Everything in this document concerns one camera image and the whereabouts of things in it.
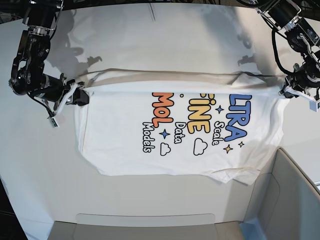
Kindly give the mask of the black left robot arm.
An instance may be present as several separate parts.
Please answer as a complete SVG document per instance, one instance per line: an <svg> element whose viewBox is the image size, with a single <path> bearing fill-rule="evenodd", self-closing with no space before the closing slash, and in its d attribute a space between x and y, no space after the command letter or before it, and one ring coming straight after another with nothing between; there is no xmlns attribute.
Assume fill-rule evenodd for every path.
<svg viewBox="0 0 320 240"><path fill-rule="evenodd" d="M313 48L320 47L320 36L301 16L301 8L292 0L239 0L238 3L256 9L266 24L271 28L271 42L275 62L286 74L285 83L279 94L287 99L300 96L309 97L309 89L316 89L316 100L320 91L320 52ZM278 53L276 34L281 35L292 50L299 53L303 64L295 64L293 71L285 69Z"/></svg>

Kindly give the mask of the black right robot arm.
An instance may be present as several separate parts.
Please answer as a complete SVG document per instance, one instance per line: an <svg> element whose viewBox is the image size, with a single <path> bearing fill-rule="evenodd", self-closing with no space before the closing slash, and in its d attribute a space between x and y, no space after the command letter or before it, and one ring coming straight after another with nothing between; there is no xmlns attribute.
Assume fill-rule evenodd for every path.
<svg viewBox="0 0 320 240"><path fill-rule="evenodd" d="M66 81L63 75L55 78L44 73L51 39L63 8L62 0L29 1L22 21L27 29L22 32L8 81L16 95L28 95L49 114L57 114L64 105L82 107L90 101L83 82Z"/></svg>

